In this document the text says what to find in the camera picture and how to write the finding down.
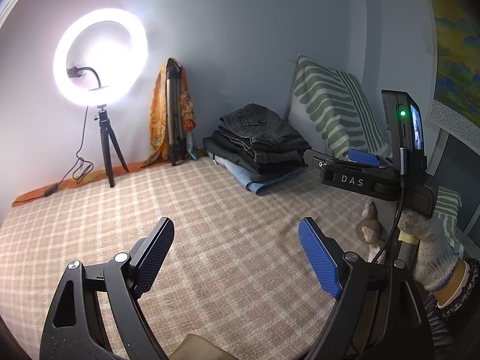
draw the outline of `stack of folded clothes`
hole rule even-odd
[[[303,152],[310,145],[268,108],[248,104],[220,120],[222,125],[203,145],[247,189],[260,194],[305,168]]]

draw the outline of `orange scarf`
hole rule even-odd
[[[168,155],[168,136],[167,136],[167,90],[166,90],[166,75],[167,62],[162,66],[155,86],[153,89],[152,102],[150,103],[150,145],[153,149],[153,154],[143,162],[144,167],[153,164],[160,157],[162,160],[167,160]],[[181,94],[178,99],[179,108],[181,110],[182,125],[185,131],[191,131],[192,124],[195,126],[193,120],[194,105],[191,102],[190,94],[188,92],[188,80],[185,68],[182,67],[181,74]]]

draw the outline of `plaid blanket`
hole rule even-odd
[[[168,216],[175,240],[140,299],[164,350],[196,333],[240,360],[294,359],[333,305],[299,243],[301,218],[312,216],[345,251],[367,255],[354,232],[366,198],[316,178],[307,170],[257,197],[202,158],[117,178],[115,188],[100,181],[13,208],[0,229],[0,314],[37,359],[67,263],[106,262]],[[107,295],[99,298],[111,345],[126,357]]]

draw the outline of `painting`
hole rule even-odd
[[[456,0],[431,0],[437,32],[434,99],[480,127],[480,38]]]

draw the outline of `round metal pivot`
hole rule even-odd
[[[352,252],[352,251],[348,251],[348,252],[345,253],[345,258],[348,261],[354,263],[355,261],[357,261],[359,259],[359,255]]]
[[[68,269],[77,269],[80,266],[80,261],[74,259],[68,263]]]
[[[127,253],[119,253],[115,256],[115,261],[117,263],[123,263],[124,261],[127,261],[127,259],[128,259]]]
[[[399,269],[405,268],[405,263],[401,259],[396,259],[393,265]]]

